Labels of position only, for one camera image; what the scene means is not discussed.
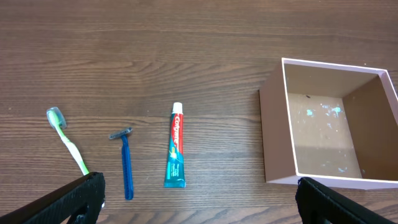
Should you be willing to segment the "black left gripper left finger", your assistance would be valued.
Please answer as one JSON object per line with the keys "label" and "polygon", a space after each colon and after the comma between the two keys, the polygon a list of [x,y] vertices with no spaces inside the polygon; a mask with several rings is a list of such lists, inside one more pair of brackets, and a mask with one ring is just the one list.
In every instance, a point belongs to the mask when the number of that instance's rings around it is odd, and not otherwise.
{"label": "black left gripper left finger", "polygon": [[90,172],[1,217],[1,223],[96,223],[105,200],[105,179]]}

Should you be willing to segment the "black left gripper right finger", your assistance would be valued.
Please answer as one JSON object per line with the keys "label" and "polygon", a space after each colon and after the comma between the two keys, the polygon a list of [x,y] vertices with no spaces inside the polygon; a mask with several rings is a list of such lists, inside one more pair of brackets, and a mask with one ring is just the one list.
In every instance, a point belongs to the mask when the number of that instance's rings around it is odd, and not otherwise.
{"label": "black left gripper right finger", "polygon": [[366,207],[309,177],[298,180],[295,200],[302,222],[393,224]]}

